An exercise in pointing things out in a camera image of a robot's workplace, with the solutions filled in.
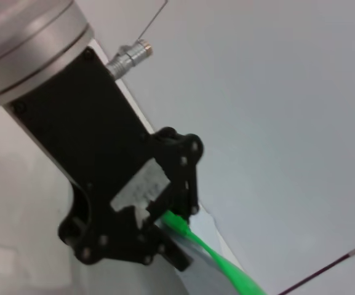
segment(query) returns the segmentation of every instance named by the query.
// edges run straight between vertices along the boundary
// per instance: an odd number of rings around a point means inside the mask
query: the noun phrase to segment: white wall
[[[170,1],[144,37],[127,85],[202,137],[200,198],[243,268],[277,294],[355,248],[355,1]]]

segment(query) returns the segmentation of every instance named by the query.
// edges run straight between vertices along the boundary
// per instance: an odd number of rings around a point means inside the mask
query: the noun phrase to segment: green cable
[[[266,295],[266,293],[246,273],[219,255],[197,237],[183,218],[168,211],[163,215],[162,221],[178,234],[204,248],[240,295]]]

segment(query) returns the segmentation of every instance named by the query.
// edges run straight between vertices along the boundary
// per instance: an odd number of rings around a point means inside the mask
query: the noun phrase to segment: silver cylindrical joint
[[[145,40],[138,40],[132,46],[120,47],[119,53],[109,61],[106,67],[114,80],[118,80],[152,54],[153,48],[151,45]]]
[[[73,0],[0,0],[0,105],[58,74],[92,36]]]

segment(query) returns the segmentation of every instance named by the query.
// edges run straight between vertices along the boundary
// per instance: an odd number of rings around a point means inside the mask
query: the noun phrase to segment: metal connector
[[[152,54],[152,46],[145,40],[138,40],[132,46],[121,46],[119,52],[106,67],[114,80],[118,80]]]

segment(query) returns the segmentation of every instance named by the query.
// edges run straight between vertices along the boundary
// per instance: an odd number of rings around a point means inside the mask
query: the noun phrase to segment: white label
[[[135,206],[136,211],[143,211],[150,201],[155,201],[160,196],[169,183],[162,167],[152,158],[119,191],[110,205],[117,212],[129,206]],[[141,219],[137,220],[139,228],[146,216],[148,214],[136,214],[137,219]]]

